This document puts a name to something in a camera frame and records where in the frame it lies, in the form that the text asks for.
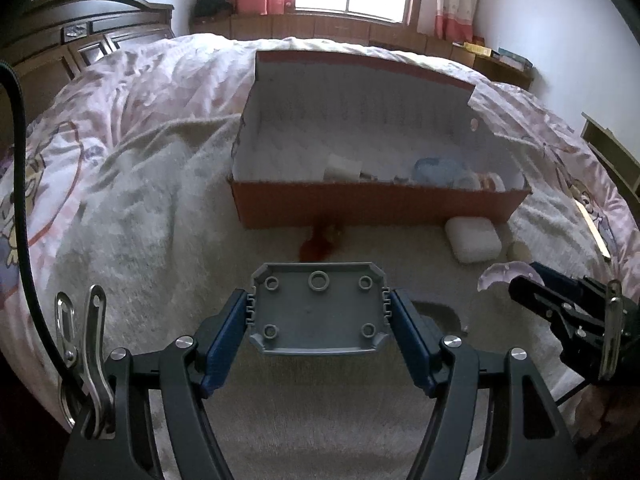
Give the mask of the operator hand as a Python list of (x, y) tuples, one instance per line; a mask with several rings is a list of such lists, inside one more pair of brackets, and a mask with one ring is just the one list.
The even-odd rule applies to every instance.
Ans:
[(618, 413), (606, 408), (602, 392), (597, 387), (587, 387), (575, 411), (578, 436), (595, 436), (605, 424), (616, 424), (617, 421)]

